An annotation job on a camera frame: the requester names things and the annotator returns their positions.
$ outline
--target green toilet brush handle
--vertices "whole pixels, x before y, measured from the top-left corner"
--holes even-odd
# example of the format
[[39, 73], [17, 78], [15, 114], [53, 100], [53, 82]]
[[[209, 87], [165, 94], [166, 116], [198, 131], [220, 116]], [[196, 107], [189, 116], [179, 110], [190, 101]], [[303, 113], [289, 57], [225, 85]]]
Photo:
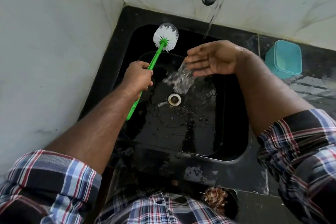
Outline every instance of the green toilet brush handle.
[[[160, 41], [160, 47], [159, 47], [159, 49], [158, 49], [157, 52], [155, 53], [155, 55], [154, 55], [152, 61], [151, 61], [150, 64], [149, 64], [149, 67], [147, 68], [148, 70], [152, 70], [152, 69], [154, 68], [154, 65], [155, 65], [156, 61], [158, 60], [159, 55], [161, 54], [163, 48], [165, 48], [166, 46], [167, 46], [167, 40], [166, 40], [166, 39], [162, 39], [162, 40]], [[134, 102], [134, 104], [133, 104], [131, 110], [129, 111], [129, 113], [128, 113], [128, 115], [127, 115], [126, 120], [129, 120], [129, 119], [132, 117], [132, 114], [133, 114], [135, 108], [137, 107], [137, 105], [138, 105], [138, 103], [139, 103], [139, 100], [140, 100], [140, 98], [139, 98], [137, 101]]]

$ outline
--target toilet brush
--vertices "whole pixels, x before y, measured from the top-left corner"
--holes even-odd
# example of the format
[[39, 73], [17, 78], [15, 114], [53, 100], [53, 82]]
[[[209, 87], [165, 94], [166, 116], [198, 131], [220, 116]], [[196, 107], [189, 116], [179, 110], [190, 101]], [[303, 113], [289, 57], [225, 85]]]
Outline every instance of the toilet brush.
[[[171, 51], [174, 49], [177, 40], [179, 38], [179, 31], [177, 28], [169, 23], [163, 23], [160, 25], [160, 27], [155, 31], [154, 36], [153, 36], [153, 41], [155, 43], [155, 46], [158, 48], [157, 52], [155, 53], [152, 61], [149, 64], [149, 67], [147, 69], [153, 69], [156, 61], [158, 60], [159, 55], [161, 54], [162, 51]], [[131, 110], [128, 113], [128, 116], [126, 120], [129, 120], [132, 117], [132, 114], [137, 107], [137, 104], [140, 99], [138, 99], [136, 102], [134, 102]]]

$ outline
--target hand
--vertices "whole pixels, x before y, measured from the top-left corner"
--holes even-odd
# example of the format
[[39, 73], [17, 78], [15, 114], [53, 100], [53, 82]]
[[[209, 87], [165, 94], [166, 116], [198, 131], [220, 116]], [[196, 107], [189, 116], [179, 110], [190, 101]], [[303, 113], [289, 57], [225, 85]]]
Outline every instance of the hand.
[[122, 84], [127, 90], [134, 92], [137, 95], [137, 99], [140, 98], [140, 92], [148, 90], [149, 86], [153, 85], [151, 81], [153, 70], [147, 70], [149, 67], [147, 62], [134, 61], [129, 64]]
[[232, 74], [238, 56], [246, 49], [227, 40], [202, 44], [190, 49], [184, 59], [187, 69], [197, 70], [194, 76]]

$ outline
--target sink basin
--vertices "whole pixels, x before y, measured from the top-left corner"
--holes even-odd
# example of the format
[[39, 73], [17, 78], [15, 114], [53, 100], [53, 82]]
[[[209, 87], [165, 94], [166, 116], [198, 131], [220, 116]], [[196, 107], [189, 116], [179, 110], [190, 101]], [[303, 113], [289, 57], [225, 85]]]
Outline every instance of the sink basin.
[[[135, 60], [151, 61], [156, 48], [153, 34], [157, 25], [137, 28], [129, 41], [116, 85]], [[165, 103], [174, 93], [163, 80], [177, 71], [187, 50], [201, 44], [203, 35], [179, 29], [179, 40], [171, 53], [162, 53], [154, 67], [153, 87], [144, 92], [132, 118], [125, 122], [120, 138], [126, 137], [158, 150], [182, 151], [233, 160], [246, 150], [248, 119], [235, 75], [197, 78], [181, 104]], [[217, 39], [207, 37], [205, 42]]]

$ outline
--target plaid shirt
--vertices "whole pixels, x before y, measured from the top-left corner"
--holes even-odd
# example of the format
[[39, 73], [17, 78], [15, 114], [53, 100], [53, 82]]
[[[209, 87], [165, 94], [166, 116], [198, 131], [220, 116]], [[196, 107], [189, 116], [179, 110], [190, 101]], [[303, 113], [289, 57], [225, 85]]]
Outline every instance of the plaid shirt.
[[[284, 204], [305, 223], [336, 223], [336, 122], [323, 110], [288, 116], [258, 138], [258, 159], [279, 181]], [[0, 189], [1, 223], [80, 223], [101, 176], [55, 152], [25, 154]], [[96, 223], [235, 223], [191, 198], [125, 187]]]

